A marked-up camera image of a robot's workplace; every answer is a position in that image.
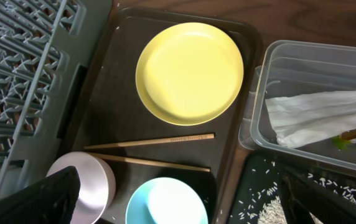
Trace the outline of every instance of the dish rack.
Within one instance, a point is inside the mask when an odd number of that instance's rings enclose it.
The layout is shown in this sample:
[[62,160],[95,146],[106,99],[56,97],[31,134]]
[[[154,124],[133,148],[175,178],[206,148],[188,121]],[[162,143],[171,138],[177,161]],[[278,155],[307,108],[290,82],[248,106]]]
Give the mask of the dish rack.
[[45,177],[111,0],[0,0],[0,198]]

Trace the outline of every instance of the black container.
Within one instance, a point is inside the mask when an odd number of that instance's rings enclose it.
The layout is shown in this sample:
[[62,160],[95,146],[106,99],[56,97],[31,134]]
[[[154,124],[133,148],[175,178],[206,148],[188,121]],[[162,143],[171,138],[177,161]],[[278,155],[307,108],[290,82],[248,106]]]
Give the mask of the black container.
[[[353,175],[349,169],[323,166],[317,161],[274,152],[270,149],[256,150],[247,156],[244,163],[227,223],[258,223],[264,204],[269,204],[279,196],[281,183],[279,173],[287,167],[295,169],[310,182],[317,182],[338,197],[343,197],[343,193],[348,195],[351,189],[356,189],[356,175]],[[275,187],[277,190],[275,189],[272,195],[268,195],[267,191]],[[356,191],[351,194],[356,199]],[[240,219],[241,212],[244,214],[243,219]],[[247,213],[255,213],[258,216],[250,218]]]
[[[153,116],[139,99],[135,85],[136,64],[146,44],[164,29],[183,22],[202,22],[225,31],[237,44],[245,68],[241,90],[229,109],[196,126],[176,126]],[[193,172],[107,161],[115,173],[117,189],[102,215],[105,220],[125,223],[126,206],[141,184],[156,177],[173,177],[199,194],[212,221],[238,143],[245,100],[261,49],[257,32],[246,24],[133,8],[112,15],[73,106],[59,156],[94,144],[207,133],[215,133],[215,139],[92,151],[211,168],[211,173]]]

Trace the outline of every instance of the bowl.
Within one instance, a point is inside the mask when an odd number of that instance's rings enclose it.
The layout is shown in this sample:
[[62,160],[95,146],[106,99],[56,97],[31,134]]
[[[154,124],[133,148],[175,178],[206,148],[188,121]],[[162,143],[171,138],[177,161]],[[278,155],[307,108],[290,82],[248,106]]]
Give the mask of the bowl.
[[243,60],[224,31],[203,23],[172,26],[144,48],[136,67],[136,88],[157,118],[195,125],[222,114],[237,97]]
[[115,196],[115,175],[105,161],[85,152],[71,152],[57,159],[47,176],[68,166],[74,166],[80,178],[80,192],[71,223],[95,223]]
[[128,202],[126,224],[207,224],[196,192],[180,180],[160,177],[141,185]]

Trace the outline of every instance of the plastic container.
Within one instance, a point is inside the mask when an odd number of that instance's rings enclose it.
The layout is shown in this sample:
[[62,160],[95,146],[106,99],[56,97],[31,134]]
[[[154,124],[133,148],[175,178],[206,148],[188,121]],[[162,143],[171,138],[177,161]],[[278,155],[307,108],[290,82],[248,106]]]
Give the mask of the plastic container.
[[253,79],[251,81],[250,89],[248,91],[248,96],[246,100],[245,112],[243,114],[243,120],[241,121],[239,130],[239,142],[241,146],[246,149],[262,149],[257,143],[254,142],[250,134],[251,120],[253,118],[255,96],[257,94],[258,80],[261,75],[262,66],[255,68]]
[[266,50],[255,96],[250,128],[254,142],[356,170],[356,148],[338,150],[331,139],[297,149],[278,145],[265,106],[268,98],[340,90],[356,90],[356,47],[288,40],[274,42]]

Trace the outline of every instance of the chopsticks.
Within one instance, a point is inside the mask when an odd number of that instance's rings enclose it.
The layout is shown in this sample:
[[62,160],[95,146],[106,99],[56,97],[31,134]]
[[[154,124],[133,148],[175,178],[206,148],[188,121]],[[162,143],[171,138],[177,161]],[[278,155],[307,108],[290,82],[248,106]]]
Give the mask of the chopsticks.
[[176,168],[176,169],[210,172],[210,169],[208,169],[208,168],[187,166],[187,165],[181,165],[181,164],[173,164],[173,163],[169,163],[169,162],[149,161],[149,160],[145,160],[145,159],[134,159],[134,158],[128,158],[128,157],[121,157],[121,156],[111,156],[111,155],[92,153],[92,152],[88,152],[88,154],[91,156],[97,157],[99,159],[106,159],[106,160],[112,160],[112,161],[129,162],[129,163],[133,163],[133,164],[142,164],[142,165],[148,165],[148,166],[158,166],[158,167],[168,167],[168,168]]
[[96,146],[84,146],[84,149],[106,149],[114,147],[128,147],[128,146],[143,146],[148,144],[160,144],[160,143],[171,143],[171,142],[182,142],[182,141],[196,141],[203,139],[213,139],[214,134],[199,134],[193,136],[181,136],[175,138],[162,138],[162,139],[151,139],[142,141],[131,141],[131,142],[118,142],[111,144],[101,144]]

